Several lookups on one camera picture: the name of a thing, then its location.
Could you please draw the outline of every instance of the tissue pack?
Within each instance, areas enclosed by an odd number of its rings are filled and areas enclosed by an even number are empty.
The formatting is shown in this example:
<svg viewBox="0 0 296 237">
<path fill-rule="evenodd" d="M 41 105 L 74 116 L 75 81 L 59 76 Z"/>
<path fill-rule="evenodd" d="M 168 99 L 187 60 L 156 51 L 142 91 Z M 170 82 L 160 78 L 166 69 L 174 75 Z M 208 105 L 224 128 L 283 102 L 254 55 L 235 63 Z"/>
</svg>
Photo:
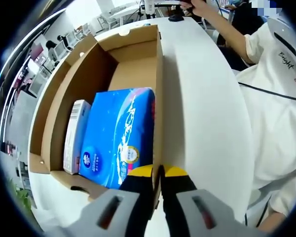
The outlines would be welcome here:
<svg viewBox="0 0 296 237">
<path fill-rule="evenodd" d="M 129 171 L 152 164 L 153 126 L 150 88 L 98 92 L 89 113 L 79 174 L 118 189 Z"/>
</svg>

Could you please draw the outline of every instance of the cardboard box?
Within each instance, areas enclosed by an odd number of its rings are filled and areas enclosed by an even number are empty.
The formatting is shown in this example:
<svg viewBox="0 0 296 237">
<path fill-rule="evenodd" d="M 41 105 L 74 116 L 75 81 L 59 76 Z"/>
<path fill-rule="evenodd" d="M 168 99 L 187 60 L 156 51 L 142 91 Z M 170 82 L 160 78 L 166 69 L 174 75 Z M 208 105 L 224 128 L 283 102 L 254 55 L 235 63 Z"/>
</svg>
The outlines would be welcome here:
<svg viewBox="0 0 296 237">
<path fill-rule="evenodd" d="M 153 183 L 162 157 L 163 56 L 158 27 L 135 28 L 125 36 L 117 34 L 93 42 L 74 63 L 74 59 L 67 60 L 48 85 L 34 118 L 30 144 L 31 172 L 50 173 L 68 188 L 89 193 L 91 199 L 106 188 L 63 170 L 66 129 L 76 100 L 84 99 L 92 104 L 99 91 L 151 87 L 155 93 Z"/>
</svg>

